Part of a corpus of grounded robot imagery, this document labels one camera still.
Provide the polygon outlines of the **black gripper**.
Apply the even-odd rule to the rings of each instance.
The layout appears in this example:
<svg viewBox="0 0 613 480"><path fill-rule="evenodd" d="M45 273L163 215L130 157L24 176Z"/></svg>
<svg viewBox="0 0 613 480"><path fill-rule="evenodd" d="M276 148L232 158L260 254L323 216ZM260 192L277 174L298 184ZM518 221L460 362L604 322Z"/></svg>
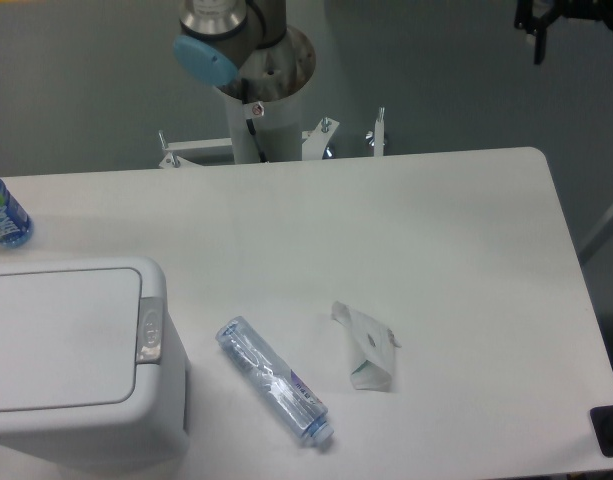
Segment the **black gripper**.
<svg viewBox="0 0 613 480"><path fill-rule="evenodd" d="M563 0L546 1L541 14L535 13L536 1L516 3L514 27L532 31L535 45L533 63L541 65L545 59L547 29L560 18L599 21L613 31L613 1Z"/></svg>

